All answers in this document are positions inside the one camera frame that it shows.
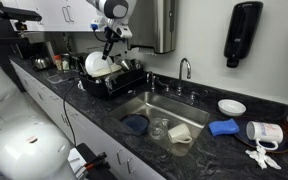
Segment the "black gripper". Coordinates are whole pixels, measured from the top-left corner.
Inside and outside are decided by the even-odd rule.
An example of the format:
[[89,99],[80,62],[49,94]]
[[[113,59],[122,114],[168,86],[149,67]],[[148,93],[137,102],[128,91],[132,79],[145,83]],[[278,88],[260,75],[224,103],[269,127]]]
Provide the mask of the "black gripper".
[[105,28],[105,37],[107,39],[107,42],[103,50],[103,55],[102,55],[103,60],[106,60],[107,57],[109,56],[109,53],[113,47],[114,42],[118,42],[121,39],[121,37],[117,33],[115,33],[113,30],[111,30],[108,27]]

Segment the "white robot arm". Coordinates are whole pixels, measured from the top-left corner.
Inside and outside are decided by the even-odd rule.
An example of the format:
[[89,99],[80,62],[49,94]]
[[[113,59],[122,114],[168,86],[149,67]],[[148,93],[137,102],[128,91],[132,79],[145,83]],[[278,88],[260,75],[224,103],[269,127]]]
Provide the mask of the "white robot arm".
[[11,180],[77,180],[71,149],[65,134],[29,106],[0,68],[0,172]]

